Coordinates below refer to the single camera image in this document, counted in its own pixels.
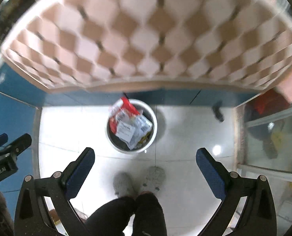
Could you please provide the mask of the black trouser legs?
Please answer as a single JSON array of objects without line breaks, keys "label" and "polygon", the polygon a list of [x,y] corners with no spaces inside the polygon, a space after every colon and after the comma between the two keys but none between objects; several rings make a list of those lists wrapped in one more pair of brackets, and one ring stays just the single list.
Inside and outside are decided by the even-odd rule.
[{"label": "black trouser legs", "polygon": [[132,235],[167,235],[164,212],[153,193],[114,199],[92,213],[85,226],[91,235],[124,235],[132,215]]}]

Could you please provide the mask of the glass door panel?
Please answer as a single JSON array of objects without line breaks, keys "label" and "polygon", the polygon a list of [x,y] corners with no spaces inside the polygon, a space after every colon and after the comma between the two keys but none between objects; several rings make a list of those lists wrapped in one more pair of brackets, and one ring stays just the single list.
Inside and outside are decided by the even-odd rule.
[{"label": "glass door panel", "polygon": [[246,105],[244,137],[245,165],[292,173],[292,106],[262,116]]}]

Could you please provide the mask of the left grey sneaker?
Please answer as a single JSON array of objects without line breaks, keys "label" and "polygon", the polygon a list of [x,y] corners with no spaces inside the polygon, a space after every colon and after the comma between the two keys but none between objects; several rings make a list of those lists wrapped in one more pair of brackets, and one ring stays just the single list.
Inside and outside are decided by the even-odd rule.
[{"label": "left grey sneaker", "polygon": [[136,191],[134,190],[133,182],[127,173],[120,172],[114,176],[113,188],[115,195],[118,198],[136,198]]}]

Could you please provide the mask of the grey sneaker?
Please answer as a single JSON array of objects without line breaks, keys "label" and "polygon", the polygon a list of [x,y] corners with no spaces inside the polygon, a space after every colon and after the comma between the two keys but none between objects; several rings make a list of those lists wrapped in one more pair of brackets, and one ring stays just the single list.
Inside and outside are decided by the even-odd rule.
[{"label": "grey sneaker", "polygon": [[118,198],[136,198],[136,191],[134,190],[133,182],[127,173],[120,172],[114,176],[113,188],[115,195]]},{"label": "grey sneaker", "polygon": [[166,179],[164,169],[160,167],[150,167],[147,170],[145,179],[141,185],[141,192],[151,192],[158,194]]}]

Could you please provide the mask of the right grey sneaker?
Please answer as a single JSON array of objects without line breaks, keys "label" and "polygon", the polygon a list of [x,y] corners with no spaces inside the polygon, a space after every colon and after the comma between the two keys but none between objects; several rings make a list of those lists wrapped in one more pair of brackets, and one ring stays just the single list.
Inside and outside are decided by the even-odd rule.
[{"label": "right grey sneaker", "polygon": [[158,194],[166,179],[164,169],[160,167],[150,167],[147,170],[145,179],[141,185],[141,192],[151,192]]}]

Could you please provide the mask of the small black floor object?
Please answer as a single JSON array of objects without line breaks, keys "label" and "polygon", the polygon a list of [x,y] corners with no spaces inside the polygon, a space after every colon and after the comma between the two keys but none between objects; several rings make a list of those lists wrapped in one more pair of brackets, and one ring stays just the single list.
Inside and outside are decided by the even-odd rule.
[{"label": "small black floor object", "polygon": [[219,121],[220,123],[224,122],[225,120],[224,115],[221,112],[221,107],[222,107],[222,101],[218,101],[212,106],[213,114],[216,120]]}]

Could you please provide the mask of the red item under cabinet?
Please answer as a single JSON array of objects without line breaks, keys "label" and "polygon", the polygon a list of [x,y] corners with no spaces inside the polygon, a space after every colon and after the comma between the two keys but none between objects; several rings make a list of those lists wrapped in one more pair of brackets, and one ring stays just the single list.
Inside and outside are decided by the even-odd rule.
[{"label": "red item under cabinet", "polygon": [[261,115],[271,115],[290,107],[288,101],[274,89],[270,89],[253,100],[253,108]]}]

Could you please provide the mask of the checkered pink brown mat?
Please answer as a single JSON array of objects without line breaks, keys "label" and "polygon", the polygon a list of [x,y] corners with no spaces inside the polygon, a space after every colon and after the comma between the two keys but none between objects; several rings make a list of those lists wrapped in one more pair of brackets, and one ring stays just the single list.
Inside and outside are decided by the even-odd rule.
[{"label": "checkered pink brown mat", "polygon": [[292,67],[292,18],[277,0],[39,0],[1,53],[49,93],[261,92]]}]

